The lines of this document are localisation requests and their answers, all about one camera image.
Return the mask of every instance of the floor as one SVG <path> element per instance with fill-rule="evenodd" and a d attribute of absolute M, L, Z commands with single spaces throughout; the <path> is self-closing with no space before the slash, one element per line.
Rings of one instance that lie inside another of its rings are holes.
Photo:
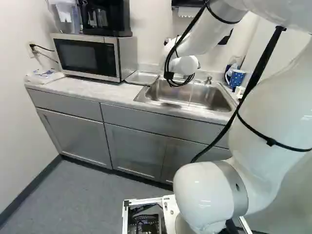
<path fill-rule="evenodd" d="M 0 234 L 120 234 L 124 199 L 172 193 L 62 161 Z"/>

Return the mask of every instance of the blue mug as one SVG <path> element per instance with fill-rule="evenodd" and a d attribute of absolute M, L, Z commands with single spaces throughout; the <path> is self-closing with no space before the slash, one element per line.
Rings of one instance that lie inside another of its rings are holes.
<path fill-rule="evenodd" d="M 225 80 L 232 88 L 240 86 L 246 76 L 246 72 L 243 70 L 234 69 L 225 73 Z"/>

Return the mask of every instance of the white cart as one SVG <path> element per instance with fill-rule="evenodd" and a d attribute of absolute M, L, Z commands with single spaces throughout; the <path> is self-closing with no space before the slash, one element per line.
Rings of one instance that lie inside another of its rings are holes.
<path fill-rule="evenodd" d="M 130 220 L 131 211 L 133 208 L 139 210 L 147 205 L 150 208 L 139 212 L 136 217 L 154 215 L 155 218 L 153 218 L 154 220 L 151 220 L 151 222 L 154 226 L 156 225 L 158 227 L 157 233 L 164 234 L 165 232 L 167 234 L 176 234 L 175 223 L 176 220 L 180 218 L 180 211 L 176 204 L 175 195 L 149 199 L 124 200 L 122 209 L 122 234 L 136 234 L 137 226 Z M 239 217 L 239 222 L 244 230 L 242 233 L 253 234 L 244 217 Z M 186 222 L 185 225 L 179 225 L 179 227 L 183 228 L 184 233 L 188 233 L 186 230 L 190 229 Z"/>

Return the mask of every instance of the sink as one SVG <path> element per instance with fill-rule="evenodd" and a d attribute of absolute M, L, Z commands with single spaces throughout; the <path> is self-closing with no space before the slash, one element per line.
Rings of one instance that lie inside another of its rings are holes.
<path fill-rule="evenodd" d="M 150 87 L 143 88 L 134 101 L 180 109 L 204 109 L 218 112 L 231 112 L 234 107 L 220 83 L 205 84 L 191 81 L 181 87 L 170 87 L 163 77 Z"/>

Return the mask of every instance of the coffee maker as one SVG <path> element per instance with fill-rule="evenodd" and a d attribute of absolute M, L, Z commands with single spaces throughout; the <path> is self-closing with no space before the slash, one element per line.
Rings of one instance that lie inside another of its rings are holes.
<path fill-rule="evenodd" d="M 78 0 L 83 33 L 131 37 L 129 0 Z"/>

